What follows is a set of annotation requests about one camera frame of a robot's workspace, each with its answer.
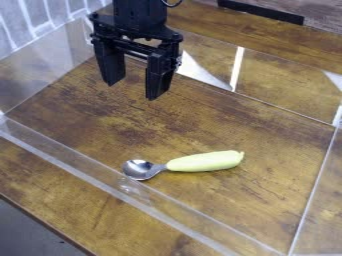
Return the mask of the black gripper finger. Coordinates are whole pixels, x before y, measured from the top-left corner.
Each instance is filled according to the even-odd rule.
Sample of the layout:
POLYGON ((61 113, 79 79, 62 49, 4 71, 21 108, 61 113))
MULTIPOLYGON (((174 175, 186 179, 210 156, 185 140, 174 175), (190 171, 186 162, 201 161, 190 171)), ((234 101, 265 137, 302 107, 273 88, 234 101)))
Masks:
POLYGON ((102 78, 113 86, 126 77, 125 53, 99 38, 93 39, 93 44, 102 78))
POLYGON ((149 56, 146 69, 146 97, 155 100, 170 89, 174 75, 171 58, 162 52, 149 56))

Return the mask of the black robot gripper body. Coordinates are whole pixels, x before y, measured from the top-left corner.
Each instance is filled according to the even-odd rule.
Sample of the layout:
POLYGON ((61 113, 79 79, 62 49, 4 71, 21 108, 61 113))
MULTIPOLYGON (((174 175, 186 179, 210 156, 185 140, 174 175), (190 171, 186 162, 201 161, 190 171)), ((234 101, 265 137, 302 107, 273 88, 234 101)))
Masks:
POLYGON ((167 25, 167 14, 184 0, 113 0, 113 14, 94 12, 89 19, 94 25, 94 38, 110 42, 125 55, 149 58, 162 52, 173 62, 180 60, 184 36, 167 25))

